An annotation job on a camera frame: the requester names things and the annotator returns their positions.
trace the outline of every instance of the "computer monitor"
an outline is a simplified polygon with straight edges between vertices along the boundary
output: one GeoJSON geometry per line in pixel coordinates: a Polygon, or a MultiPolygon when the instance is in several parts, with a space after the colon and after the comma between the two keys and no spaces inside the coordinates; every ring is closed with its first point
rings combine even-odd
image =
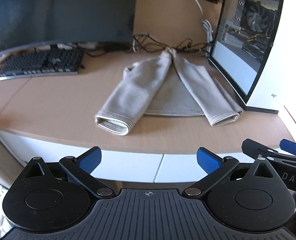
{"type": "Polygon", "coordinates": [[[0,54],[66,42],[132,42],[136,0],[0,0],[0,54]]]}

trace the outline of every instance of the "crosshair mark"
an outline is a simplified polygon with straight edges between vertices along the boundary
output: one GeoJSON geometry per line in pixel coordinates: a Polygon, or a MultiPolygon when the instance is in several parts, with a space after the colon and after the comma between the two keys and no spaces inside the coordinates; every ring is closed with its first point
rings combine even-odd
{"type": "Polygon", "coordinates": [[[155,193],[153,193],[153,192],[151,192],[151,191],[147,191],[146,193],[144,193],[146,196],[148,196],[148,197],[150,197],[150,196],[152,196],[153,194],[155,194],[155,193]]]}

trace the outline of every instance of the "cloth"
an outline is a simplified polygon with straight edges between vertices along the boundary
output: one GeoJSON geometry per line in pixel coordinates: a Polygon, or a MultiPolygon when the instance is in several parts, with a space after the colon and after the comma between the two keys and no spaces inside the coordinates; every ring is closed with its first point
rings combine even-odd
{"type": "Polygon", "coordinates": [[[206,116],[211,126],[218,126],[236,121],[242,112],[204,66],[167,49],[159,57],[126,67],[95,121],[112,133],[126,135],[144,114],[206,116]]]}

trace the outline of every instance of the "black keyboard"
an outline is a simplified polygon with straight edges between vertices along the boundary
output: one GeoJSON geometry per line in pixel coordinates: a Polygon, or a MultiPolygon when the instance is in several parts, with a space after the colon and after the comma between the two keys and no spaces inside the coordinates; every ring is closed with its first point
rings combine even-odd
{"type": "Polygon", "coordinates": [[[77,74],[85,51],[79,48],[25,52],[8,57],[0,70],[0,80],[45,75],[77,74]]]}

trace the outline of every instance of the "textured pad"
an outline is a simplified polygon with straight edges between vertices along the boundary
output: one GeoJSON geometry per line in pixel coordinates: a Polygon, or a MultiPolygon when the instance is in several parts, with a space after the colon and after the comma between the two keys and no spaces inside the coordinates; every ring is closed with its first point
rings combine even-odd
{"type": "Polygon", "coordinates": [[[207,174],[214,172],[221,166],[218,157],[215,158],[201,148],[197,151],[197,163],[207,174]]]}
{"type": "Polygon", "coordinates": [[[217,222],[200,200],[181,197],[174,189],[123,189],[119,196],[99,200],[79,224],[57,233],[11,230],[4,240],[153,240],[153,239],[296,239],[286,229],[249,234],[217,222]]]}
{"type": "Polygon", "coordinates": [[[101,149],[99,147],[94,147],[81,156],[77,157],[75,161],[78,162],[79,168],[90,174],[101,163],[101,149]]]}

